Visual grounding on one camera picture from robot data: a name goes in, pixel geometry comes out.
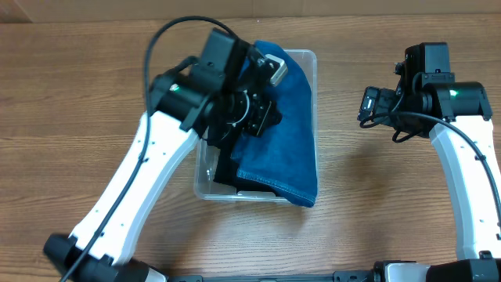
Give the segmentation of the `blue denim cloth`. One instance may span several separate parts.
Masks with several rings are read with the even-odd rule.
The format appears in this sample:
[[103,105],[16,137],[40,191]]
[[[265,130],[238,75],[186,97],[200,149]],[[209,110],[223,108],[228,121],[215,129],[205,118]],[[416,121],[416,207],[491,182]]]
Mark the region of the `blue denim cloth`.
[[236,172],[230,184],[239,190],[270,189],[295,205],[311,208],[318,195],[312,90],[304,71],[280,46],[266,41],[255,45],[287,65],[279,85],[265,90],[277,102],[282,120],[259,138],[238,138],[231,155]]

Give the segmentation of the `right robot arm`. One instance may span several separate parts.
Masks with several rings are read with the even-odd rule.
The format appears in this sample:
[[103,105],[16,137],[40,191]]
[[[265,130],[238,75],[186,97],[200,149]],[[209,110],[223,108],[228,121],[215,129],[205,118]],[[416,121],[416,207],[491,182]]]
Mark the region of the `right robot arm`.
[[498,281],[500,279],[500,170],[493,111],[484,86],[458,82],[449,47],[423,42],[395,65],[396,89],[366,88],[361,128],[386,125],[392,140],[429,139],[445,174],[456,224],[456,261],[426,265],[376,262],[369,281]]

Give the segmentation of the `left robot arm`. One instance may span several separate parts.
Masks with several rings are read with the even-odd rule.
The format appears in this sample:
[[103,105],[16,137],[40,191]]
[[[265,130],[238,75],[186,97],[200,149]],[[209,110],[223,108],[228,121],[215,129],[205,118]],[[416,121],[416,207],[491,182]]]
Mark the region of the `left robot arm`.
[[133,258],[142,228],[175,169],[213,132],[261,136],[281,114],[265,88],[287,73],[285,61],[227,29],[214,29],[203,52],[146,79],[146,112],[113,178],[69,235],[53,234],[44,253],[64,281],[165,281]]

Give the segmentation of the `clear plastic storage bin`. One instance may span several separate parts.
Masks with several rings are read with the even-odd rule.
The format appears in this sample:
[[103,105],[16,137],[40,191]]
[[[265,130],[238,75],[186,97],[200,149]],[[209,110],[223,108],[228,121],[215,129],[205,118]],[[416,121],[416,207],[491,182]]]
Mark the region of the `clear plastic storage bin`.
[[[316,54],[308,49],[285,49],[285,52],[298,64],[305,73],[308,84],[312,91],[311,112],[312,112],[312,135],[315,143],[315,169],[319,179],[319,155],[318,155],[318,65]],[[194,193],[202,200],[220,202],[271,202],[283,205],[291,203],[276,196],[272,192],[240,191],[233,186],[228,186],[214,181],[218,164],[220,150],[215,146],[208,146],[205,141],[200,141],[196,147],[196,166],[194,176]],[[317,193],[320,189],[320,180],[317,181]]]

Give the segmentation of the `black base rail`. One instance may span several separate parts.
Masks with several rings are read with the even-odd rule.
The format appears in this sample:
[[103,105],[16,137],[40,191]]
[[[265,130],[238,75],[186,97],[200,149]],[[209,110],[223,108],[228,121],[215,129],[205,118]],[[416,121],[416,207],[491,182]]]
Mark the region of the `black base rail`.
[[167,282],[383,282],[425,281],[430,265],[414,261],[375,262],[371,270],[337,270],[328,274],[294,274],[263,276],[203,277],[201,275],[169,277]]

